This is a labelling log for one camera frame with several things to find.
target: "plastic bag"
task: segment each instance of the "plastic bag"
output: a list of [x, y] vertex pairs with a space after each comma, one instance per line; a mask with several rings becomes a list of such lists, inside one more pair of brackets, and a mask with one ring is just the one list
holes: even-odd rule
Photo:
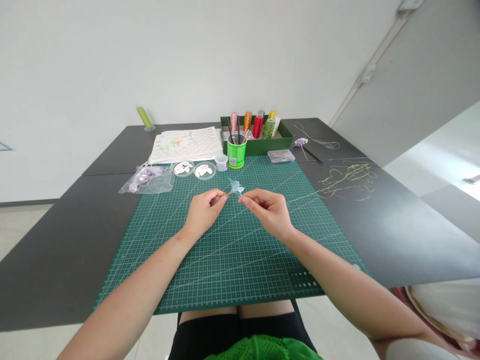
[[480, 339], [480, 278], [415, 285], [409, 292], [419, 312], [435, 319], [432, 325], [443, 333], [456, 340], [462, 336], [452, 332]]
[[174, 188], [175, 176], [169, 166], [136, 167], [136, 173], [118, 191], [120, 194], [160, 194]]

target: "person's right hand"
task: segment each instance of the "person's right hand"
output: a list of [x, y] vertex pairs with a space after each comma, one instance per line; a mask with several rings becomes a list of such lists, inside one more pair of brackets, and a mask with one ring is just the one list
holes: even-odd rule
[[295, 232], [282, 194], [255, 189], [244, 193], [238, 202], [254, 213], [265, 230], [281, 242], [288, 240]]

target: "hand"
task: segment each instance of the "hand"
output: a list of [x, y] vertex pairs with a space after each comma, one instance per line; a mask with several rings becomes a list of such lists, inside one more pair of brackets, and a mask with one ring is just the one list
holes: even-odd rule
[[295, 228], [282, 194], [255, 189], [244, 193], [238, 202], [254, 213], [265, 230], [282, 243], [293, 236]]
[[212, 227], [229, 197], [221, 190], [213, 189], [194, 196], [183, 229], [196, 240]]

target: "notebook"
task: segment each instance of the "notebook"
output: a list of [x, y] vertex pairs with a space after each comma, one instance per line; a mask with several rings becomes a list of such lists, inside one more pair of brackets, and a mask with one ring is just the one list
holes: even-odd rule
[[163, 131], [155, 137], [148, 163], [168, 164], [180, 160], [212, 160], [224, 152], [221, 131], [215, 127]]

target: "grid lines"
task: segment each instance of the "grid lines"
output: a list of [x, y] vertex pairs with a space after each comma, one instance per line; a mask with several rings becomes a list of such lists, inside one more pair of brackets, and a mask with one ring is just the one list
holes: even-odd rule
[[[283, 194], [298, 230], [370, 275], [296, 161], [271, 165], [267, 156], [248, 156], [241, 169], [217, 171], [209, 180], [177, 177], [172, 191], [142, 195], [93, 309], [181, 229], [193, 196], [215, 188], [229, 190], [228, 178], [239, 181], [246, 192], [260, 188]], [[155, 314], [323, 294], [290, 250], [231, 196], [181, 263]]]

